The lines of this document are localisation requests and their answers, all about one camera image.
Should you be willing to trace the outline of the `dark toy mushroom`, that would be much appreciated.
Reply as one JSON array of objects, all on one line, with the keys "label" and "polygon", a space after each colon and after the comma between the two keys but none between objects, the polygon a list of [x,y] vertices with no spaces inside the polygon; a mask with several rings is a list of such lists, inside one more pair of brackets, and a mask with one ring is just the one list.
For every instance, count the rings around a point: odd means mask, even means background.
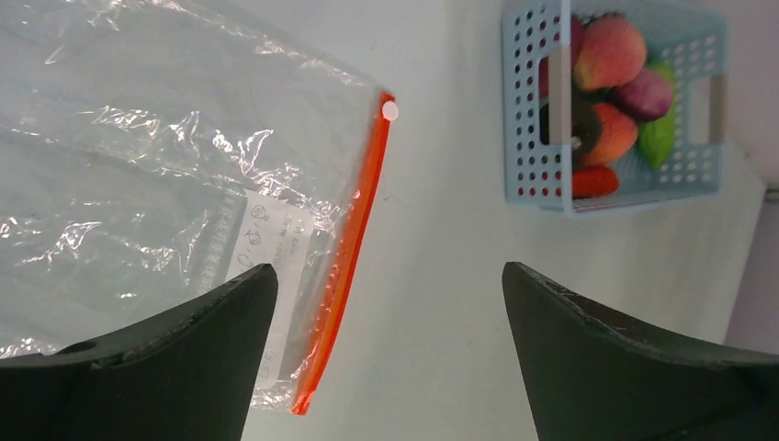
[{"label": "dark toy mushroom", "polygon": [[589,103],[574,98],[571,101],[571,156],[575,167],[591,153],[602,134],[601,120]]}]

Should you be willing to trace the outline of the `orange peach toy fruit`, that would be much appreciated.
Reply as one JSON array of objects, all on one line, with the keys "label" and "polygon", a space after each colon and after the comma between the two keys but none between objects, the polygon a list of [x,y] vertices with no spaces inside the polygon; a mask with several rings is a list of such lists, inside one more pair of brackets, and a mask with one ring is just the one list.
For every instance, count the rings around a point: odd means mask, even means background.
[{"label": "orange peach toy fruit", "polygon": [[636,143],[638,124],[617,107],[598,103],[593,110],[601,123],[594,148],[577,161],[579,165],[609,165],[620,159]]}]

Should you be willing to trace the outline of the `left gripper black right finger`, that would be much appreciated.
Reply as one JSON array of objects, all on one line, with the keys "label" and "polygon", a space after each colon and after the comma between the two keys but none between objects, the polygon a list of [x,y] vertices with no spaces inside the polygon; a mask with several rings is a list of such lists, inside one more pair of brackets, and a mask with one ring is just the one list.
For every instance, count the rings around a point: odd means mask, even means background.
[{"label": "left gripper black right finger", "polygon": [[678,334],[510,262],[502,291],[542,440],[775,440],[778,358]]}]

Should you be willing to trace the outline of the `green toy pepper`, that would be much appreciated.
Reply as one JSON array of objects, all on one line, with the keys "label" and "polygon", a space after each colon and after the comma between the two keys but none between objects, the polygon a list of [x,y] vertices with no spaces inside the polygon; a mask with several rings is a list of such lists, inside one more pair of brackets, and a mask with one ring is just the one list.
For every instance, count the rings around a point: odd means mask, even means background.
[{"label": "green toy pepper", "polygon": [[665,115],[638,125],[638,151],[649,167],[658,170],[671,154],[675,143],[675,78],[672,68],[665,63],[651,62],[647,68],[663,78],[668,85],[663,101],[668,108]]}]

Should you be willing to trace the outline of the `dark red toy fruit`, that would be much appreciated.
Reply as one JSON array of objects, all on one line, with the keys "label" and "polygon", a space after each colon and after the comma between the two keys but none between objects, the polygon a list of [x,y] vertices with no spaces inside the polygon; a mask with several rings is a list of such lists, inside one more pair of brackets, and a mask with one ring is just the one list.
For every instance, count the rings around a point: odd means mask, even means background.
[{"label": "dark red toy fruit", "polygon": [[[581,52],[581,40],[585,31],[585,25],[575,15],[570,18],[570,68],[573,69]],[[548,96],[548,58],[544,58],[539,64],[539,94],[542,98]]]}]

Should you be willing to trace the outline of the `clear zip bag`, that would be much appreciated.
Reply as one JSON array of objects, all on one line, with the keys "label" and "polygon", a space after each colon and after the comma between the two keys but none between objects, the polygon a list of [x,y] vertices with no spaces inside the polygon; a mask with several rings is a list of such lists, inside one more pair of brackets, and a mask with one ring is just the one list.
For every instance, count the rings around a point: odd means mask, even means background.
[{"label": "clear zip bag", "polygon": [[1,4],[1,355],[48,355],[261,264],[254,408],[304,415],[394,96],[227,1]]}]

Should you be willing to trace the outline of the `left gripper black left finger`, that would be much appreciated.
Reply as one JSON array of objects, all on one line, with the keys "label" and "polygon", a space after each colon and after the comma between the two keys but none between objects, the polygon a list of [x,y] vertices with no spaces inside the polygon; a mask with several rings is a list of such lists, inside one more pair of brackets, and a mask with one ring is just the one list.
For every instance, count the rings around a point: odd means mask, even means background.
[{"label": "left gripper black left finger", "polygon": [[52,355],[1,363],[4,440],[238,440],[277,302],[269,264]]}]

